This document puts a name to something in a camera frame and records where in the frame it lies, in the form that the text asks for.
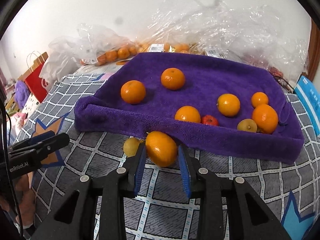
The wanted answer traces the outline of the left hand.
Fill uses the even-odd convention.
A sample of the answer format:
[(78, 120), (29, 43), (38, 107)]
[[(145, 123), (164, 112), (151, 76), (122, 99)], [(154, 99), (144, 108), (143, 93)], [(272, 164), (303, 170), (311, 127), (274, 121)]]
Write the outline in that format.
[[(35, 216), (35, 194), (31, 189), (30, 175), (31, 173), (25, 174), (14, 180), (15, 192), (24, 228), (33, 225)], [(1, 187), (1, 208), (8, 213), (14, 210), (14, 207), (11, 207), (9, 204), (9, 197), (10, 189)]]

